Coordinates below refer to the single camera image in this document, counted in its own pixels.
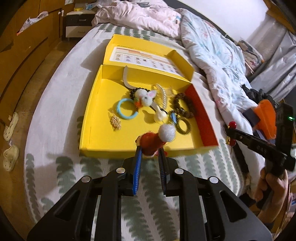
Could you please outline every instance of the open box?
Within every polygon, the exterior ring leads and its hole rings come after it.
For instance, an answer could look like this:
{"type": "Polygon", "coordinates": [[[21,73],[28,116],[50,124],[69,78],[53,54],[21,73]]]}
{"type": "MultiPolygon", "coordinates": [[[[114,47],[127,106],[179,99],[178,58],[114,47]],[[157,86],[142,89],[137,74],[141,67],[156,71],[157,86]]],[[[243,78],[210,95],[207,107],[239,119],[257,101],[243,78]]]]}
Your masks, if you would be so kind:
{"type": "MultiPolygon", "coordinates": [[[[192,95],[191,98],[194,100],[199,99],[197,93],[192,91],[190,82],[193,68],[175,50],[142,39],[114,35],[106,48],[104,63],[100,66],[94,81],[83,119],[80,150],[86,156],[133,156],[137,137],[148,131],[157,132],[161,125],[154,122],[155,111],[152,108],[142,107],[134,119],[121,119],[121,130],[113,130],[108,113],[116,114],[118,102],[123,98],[129,98],[131,91],[123,82],[125,66],[128,66],[127,80],[132,86],[151,90],[155,84],[160,84],[164,88],[172,88],[174,94],[185,92],[192,95]],[[127,56],[130,56],[130,62],[126,61],[127,56]],[[157,62],[155,68],[151,65],[153,62],[157,62]],[[160,70],[160,64],[164,64],[166,70],[160,70]]],[[[168,98],[167,112],[172,110],[172,101],[173,98],[168,98]]],[[[186,110],[186,104],[180,104],[186,110]]],[[[191,155],[217,145],[213,128],[207,115],[204,115],[206,111],[201,101],[195,101],[194,105],[197,116],[189,119],[192,131],[188,135],[176,132],[176,138],[164,147],[169,156],[191,155]],[[208,124],[207,128],[210,129],[203,132],[206,135],[200,135],[197,123],[208,124]]],[[[124,115],[131,115],[135,111],[135,106],[130,102],[124,102],[121,111],[124,115]]]]}

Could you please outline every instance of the slipper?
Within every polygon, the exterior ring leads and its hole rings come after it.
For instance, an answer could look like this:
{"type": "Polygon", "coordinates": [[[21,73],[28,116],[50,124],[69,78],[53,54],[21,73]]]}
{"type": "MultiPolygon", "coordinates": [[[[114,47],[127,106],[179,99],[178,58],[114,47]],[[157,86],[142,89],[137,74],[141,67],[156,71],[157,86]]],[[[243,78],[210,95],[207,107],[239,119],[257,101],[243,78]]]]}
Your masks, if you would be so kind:
{"type": "Polygon", "coordinates": [[[5,171],[10,172],[15,166],[15,162],[19,156],[19,149],[16,145],[12,145],[3,152],[3,167],[5,171]]]}
{"type": "Polygon", "coordinates": [[[14,112],[9,127],[5,126],[5,130],[3,133],[4,140],[6,141],[10,140],[13,134],[13,130],[15,129],[15,126],[18,122],[18,118],[19,118],[18,114],[14,112]]]}

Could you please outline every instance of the white duck figurine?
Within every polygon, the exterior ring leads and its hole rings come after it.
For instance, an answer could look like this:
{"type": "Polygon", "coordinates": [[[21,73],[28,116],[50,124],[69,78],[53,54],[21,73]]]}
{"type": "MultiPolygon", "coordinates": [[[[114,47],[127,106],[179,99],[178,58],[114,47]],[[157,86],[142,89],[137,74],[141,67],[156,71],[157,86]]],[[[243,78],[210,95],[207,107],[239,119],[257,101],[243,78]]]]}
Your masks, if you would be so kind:
{"type": "Polygon", "coordinates": [[[158,105],[155,106],[156,113],[154,115],[155,122],[166,122],[168,119],[168,115],[165,111],[161,110],[158,105]]]}

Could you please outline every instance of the pink blanket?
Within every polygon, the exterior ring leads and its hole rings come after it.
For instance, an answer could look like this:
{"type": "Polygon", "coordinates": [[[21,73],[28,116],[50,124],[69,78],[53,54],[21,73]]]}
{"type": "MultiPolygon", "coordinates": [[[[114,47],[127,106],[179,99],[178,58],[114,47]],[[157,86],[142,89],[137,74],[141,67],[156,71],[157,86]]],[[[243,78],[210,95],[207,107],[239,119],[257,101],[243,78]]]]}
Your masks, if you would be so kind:
{"type": "Polygon", "coordinates": [[[180,39],[181,14],[170,7],[142,8],[128,1],[115,1],[98,10],[92,25],[112,23],[139,30],[151,29],[154,32],[180,39]]]}

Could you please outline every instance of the white wall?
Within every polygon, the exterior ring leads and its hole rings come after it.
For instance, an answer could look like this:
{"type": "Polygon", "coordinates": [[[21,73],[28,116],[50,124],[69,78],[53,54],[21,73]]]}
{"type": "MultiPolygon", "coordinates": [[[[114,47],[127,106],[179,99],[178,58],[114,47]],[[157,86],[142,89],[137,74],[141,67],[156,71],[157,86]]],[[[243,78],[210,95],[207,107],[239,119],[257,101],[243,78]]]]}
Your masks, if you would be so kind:
{"type": "Polygon", "coordinates": [[[249,40],[266,17],[263,0],[179,0],[197,10],[234,40],[249,40]]]}

